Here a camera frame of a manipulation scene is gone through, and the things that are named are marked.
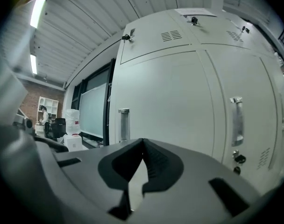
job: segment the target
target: white shirt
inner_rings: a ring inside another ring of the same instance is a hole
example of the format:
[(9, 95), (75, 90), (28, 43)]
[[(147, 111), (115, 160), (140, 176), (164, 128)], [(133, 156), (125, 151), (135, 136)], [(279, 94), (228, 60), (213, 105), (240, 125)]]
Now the white shirt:
[(43, 112), (43, 120), (41, 121), (41, 124), (44, 125), (45, 122), (49, 121), (49, 114), (45, 111)]

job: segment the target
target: cabinet handle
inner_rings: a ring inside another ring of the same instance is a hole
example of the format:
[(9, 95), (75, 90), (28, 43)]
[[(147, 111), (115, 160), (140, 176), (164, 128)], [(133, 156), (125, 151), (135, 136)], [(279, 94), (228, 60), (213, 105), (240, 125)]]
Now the cabinet handle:
[(119, 142), (130, 140), (129, 137), (129, 109), (119, 109), (120, 113), (120, 133)]
[(232, 146), (241, 145), (244, 142), (244, 115), (242, 106), (242, 97), (230, 98), (232, 103), (232, 117), (233, 117), (233, 129), (232, 129)]

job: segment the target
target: desk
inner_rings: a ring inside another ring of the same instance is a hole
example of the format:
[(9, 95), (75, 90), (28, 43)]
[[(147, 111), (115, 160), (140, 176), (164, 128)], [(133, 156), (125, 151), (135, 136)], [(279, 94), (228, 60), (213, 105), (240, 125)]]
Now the desk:
[(44, 126), (43, 125), (35, 125), (35, 133), (36, 133), (37, 136), (45, 137)]

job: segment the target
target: corrugated metal ceiling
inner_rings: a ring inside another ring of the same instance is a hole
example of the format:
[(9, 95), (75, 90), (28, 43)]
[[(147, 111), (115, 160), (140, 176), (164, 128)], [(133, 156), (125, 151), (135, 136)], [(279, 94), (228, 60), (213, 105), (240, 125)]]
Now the corrugated metal ceiling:
[(29, 54), (36, 55), (38, 76), (62, 85), (96, 47), (129, 22), (167, 9), (211, 7), (212, 0), (47, 0), (36, 30), (29, 25), (33, 5), (13, 12), (0, 36), (0, 51), (29, 76)]

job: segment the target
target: black slot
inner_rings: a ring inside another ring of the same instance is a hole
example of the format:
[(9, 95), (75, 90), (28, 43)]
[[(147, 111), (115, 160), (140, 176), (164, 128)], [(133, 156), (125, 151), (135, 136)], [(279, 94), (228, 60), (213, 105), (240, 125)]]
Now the black slot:
[(57, 164), (59, 165), (59, 167), (66, 167), (72, 164), (76, 164), (78, 162), (81, 162), (80, 159), (78, 158), (72, 158), (72, 159), (67, 159), (67, 160), (62, 160), (62, 161), (58, 161)]
[(232, 217), (237, 216), (249, 205), (221, 178), (214, 178), (209, 181), (213, 190), (223, 202)]

